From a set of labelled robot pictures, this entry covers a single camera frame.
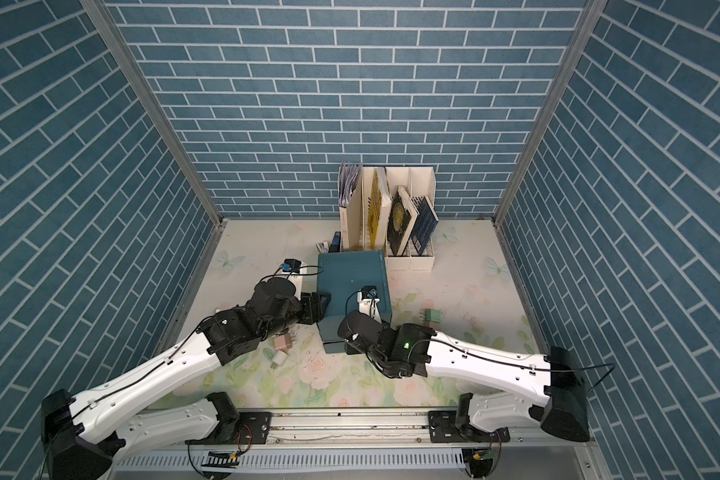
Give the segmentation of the teal drawer cabinet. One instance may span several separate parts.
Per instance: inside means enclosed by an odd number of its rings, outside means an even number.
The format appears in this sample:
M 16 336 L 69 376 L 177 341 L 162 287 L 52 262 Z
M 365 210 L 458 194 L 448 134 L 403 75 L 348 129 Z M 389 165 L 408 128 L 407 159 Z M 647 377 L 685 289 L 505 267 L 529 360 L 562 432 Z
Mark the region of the teal drawer cabinet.
M 347 313 L 358 309 L 357 295 L 364 287 L 376 290 L 376 317 L 390 323 L 392 305 L 385 257 L 379 250 L 322 253 L 318 255 L 322 272 L 317 276 L 317 291 L 328 294 L 330 301 L 317 324 L 326 354 L 344 352 L 337 331 Z

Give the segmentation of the pink plug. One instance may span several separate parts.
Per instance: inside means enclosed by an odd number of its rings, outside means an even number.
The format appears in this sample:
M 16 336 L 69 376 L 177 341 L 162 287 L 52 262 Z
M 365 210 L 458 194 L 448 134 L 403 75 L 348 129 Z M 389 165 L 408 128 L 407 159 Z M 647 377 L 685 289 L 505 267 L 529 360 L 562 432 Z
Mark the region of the pink plug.
M 277 351 L 288 352 L 293 346 L 293 338 L 290 333 L 283 333 L 274 338 L 274 348 Z

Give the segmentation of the green plug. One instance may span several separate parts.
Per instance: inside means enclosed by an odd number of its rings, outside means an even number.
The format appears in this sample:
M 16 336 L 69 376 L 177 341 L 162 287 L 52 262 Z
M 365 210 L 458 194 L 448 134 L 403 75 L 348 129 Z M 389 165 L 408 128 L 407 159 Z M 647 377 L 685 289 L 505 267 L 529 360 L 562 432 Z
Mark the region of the green plug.
M 425 326 L 439 328 L 442 324 L 442 312 L 438 309 L 426 308 L 422 311 L 422 322 Z

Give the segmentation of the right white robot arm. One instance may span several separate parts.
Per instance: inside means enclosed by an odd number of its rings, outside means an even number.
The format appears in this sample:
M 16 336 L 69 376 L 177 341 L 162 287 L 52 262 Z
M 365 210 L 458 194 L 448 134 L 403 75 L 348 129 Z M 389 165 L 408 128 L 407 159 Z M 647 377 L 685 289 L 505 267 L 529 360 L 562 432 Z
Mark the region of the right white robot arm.
M 565 348 L 554 346 L 546 354 L 507 352 L 413 323 L 393 327 L 360 311 L 344 317 L 337 335 L 387 378 L 455 378 L 514 396 L 503 414 L 492 416 L 499 406 L 488 396 L 463 395 L 462 418 L 474 430 L 489 433 L 517 418 L 562 440 L 590 440 L 583 368 Z

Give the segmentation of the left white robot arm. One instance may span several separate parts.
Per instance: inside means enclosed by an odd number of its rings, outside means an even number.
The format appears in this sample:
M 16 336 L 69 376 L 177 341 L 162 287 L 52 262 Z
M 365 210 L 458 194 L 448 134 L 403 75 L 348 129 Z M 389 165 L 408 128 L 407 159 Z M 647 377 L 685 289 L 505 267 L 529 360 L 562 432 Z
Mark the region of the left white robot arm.
M 261 280 L 244 304 L 214 313 L 176 345 L 89 390 L 57 390 L 41 404 L 44 464 L 52 479 L 100 479 L 111 467 L 178 442 L 226 443 L 240 437 L 240 414 L 223 392 L 164 411 L 147 408 L 185 383 L 255 351 L 294 324 L 325 315 L 326 293 L 296 280 Z

